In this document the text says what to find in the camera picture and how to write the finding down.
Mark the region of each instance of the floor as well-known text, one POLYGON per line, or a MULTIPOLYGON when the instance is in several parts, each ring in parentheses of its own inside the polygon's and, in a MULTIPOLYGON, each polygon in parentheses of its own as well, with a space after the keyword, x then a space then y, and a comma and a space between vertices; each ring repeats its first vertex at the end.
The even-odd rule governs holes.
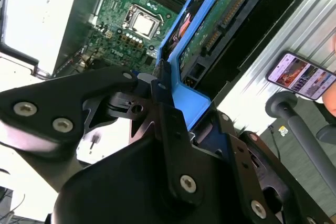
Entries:
MULTIPOLYGON (((299 99, 299 103, 295 110, 304 119, 307 126, 315 135, 323 126, 327 125, 322 114, 315 105, 307 100, 299 99)), ((280 150, 282 163, 293 174, 303 188, 310 196, 319 204, 328 216, 336 214, 336 197, 333 195, 329 187, 311 163, 310 159, 289 131, 287 135, 282 137, 278 132, 281 126, 287 125, 282 119, 277 119, 274 123, 274 136, 280 150)), ((268 147, 276 154, 276 149, 268 130, 263 132, 261 138, 268 147)), ((336 145, 320 143, 324 151, 327 153, 333 164, 336 165, 336 145)))

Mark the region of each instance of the aluminum panel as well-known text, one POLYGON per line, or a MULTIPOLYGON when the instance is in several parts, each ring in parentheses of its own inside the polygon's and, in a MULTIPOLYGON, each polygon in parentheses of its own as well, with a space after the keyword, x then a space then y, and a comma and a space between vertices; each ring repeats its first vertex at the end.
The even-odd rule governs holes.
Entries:
POLYGON ((274 121, 266 114, 265 103, 282 90, 265 78, 279 54, 289 50, 336 72, 335 33, 336 0, 303 0, 218 109, 237 129, 261 134, 274 121))

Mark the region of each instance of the smartphone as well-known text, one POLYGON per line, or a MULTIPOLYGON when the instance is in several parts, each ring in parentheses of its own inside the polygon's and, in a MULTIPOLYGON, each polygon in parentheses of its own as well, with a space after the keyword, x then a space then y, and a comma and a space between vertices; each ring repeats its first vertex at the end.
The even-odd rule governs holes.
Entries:
POLYGON ((268 72, 267 80, 311 100, 319 99, 336 75, 291 52, 285 52, 268 72))

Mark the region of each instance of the cpu socket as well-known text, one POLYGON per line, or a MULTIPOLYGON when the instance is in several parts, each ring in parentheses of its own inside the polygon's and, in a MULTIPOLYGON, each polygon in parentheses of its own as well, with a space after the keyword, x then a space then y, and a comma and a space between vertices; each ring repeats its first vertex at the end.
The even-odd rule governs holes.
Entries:
POLYGON ((163 22, 163 18, 160 14, 153 14, 139 5, 131 5, 126 14, 123 28, 128 28, 146 39, 151 39, 158 31, 161 22, 163 22))

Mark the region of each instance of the silver screw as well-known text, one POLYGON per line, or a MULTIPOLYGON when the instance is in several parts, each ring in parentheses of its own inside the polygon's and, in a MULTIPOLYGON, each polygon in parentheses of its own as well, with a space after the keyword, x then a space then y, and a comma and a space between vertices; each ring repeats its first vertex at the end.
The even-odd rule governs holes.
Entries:
POLYGON ((250 137, 253 141, 258 141, 258 137, 255 134, 251 133, 250 137))
POLYGON ((13 107, 15 114, 21 116, 31 116, 36 114, 37 107, 30 102, 19 102, 13 107))
POLYGON ((132 76, 129 73, 123 73, 123 75, 127 78, 127 79, 132 79, 132 76))
POLYGON ((180 184, 188 193, 193 194, 196 192, 196 182, 192 177, 188 175, 182 175, 180 178, 180 184))
POLYGON ((310 223, 310 224, 316 224, 316 222, 314 221, 314 219, 313 218, 311 218, 311 217, 307 217, 307 220, 308 220, 308 222, 310 223))
POLYGON ((163 85, 163 84, 161 84, 161 83, 159 83, 158 85, 159 85, 159 87, 160 87, 161 89, 166 89, 166 86, 165 86, 165 85, 163 85))
POLYGON ((223 118, 225 121, 229 121, 229 119, 230 119, 226 114, 222 114, 222 118, 223 118))
POLYGON ((74 127, 73 123, 66 118, 57 118, 52 123, 56 131, 67 133, 70 132, 74 127))
POLYGON ((251 207, 253 212, 261 219, 266 219, 266 210, 264 209, 264 207, 262 206, 262 204, 260 204, 258 201, 256 200, 252 200, 251 201, 251 207))

